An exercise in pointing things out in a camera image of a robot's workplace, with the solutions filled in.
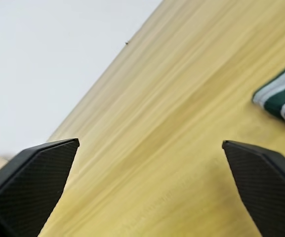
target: wooden table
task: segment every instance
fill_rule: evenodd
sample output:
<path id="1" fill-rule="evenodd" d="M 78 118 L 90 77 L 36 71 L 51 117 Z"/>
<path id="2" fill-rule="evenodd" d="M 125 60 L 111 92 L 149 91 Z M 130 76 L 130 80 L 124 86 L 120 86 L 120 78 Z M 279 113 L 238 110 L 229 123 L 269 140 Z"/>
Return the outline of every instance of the wooden table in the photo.
<path id="1" fill-rule="evenodd" d="M 81 147 L 41 237 L 259 237 L 221 144 L 285 155 L 250 101 L 284 67 L 285 0 L 163 1 L 51 137 Z"/>

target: green and white striped cloth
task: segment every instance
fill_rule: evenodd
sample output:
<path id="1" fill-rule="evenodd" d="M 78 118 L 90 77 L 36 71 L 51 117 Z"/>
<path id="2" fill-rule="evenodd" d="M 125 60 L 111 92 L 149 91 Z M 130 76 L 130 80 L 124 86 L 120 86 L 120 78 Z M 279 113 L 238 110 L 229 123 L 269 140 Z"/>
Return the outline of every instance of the green and white striped cloth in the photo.
<path id="1" fill-rule="evenodd" d="M 285 120 L 285 70 L 259 88 L 252 100 L 270 114 Z"/>

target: black plastic piece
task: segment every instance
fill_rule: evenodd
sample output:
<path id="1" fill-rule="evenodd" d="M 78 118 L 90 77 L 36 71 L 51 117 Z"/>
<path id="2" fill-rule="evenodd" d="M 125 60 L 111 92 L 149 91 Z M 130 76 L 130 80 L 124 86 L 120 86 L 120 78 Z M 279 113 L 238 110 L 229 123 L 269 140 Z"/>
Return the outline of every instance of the black plastic piece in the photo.
<path id="1" fill-rule="evenodd" d="M 59 201 L 78 139 L 23 150 L 0 170 L 0 237 L 36 237 Z"/>
<path id="2" fill-rule="evenodd" d="M 285 157 L 262 147 L 224 141 L 240 197 L 264 237 L 285 237 Z"/>

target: white wall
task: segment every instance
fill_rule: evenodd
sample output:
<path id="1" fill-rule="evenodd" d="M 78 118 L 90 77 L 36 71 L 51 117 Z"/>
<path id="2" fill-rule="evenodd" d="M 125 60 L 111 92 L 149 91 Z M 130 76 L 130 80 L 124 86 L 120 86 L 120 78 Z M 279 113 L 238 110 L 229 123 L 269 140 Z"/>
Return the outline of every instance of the white wall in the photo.
<path id="1" fill-rule="evenodd" d="M 161 0 L 0 0 L 0 156 L 43 143 Z"/>

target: textured black surface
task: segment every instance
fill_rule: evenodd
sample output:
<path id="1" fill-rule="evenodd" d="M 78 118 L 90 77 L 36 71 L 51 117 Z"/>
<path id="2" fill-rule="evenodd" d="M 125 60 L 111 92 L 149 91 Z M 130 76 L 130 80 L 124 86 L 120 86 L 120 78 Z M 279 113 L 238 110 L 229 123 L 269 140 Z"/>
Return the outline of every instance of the textured black surface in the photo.
<path id="1" fill-rule="evenodd" d="M 36 152 L 0 188 L 0 227 L 6 236 L 36 237 L 60 199 L 79 143 Z"/>
<path id="2" fill-rule="evenodd" d="M 264 237 L 285 237 L 285 158 L 257 146 L 224 142 L 241 199 Z"/>

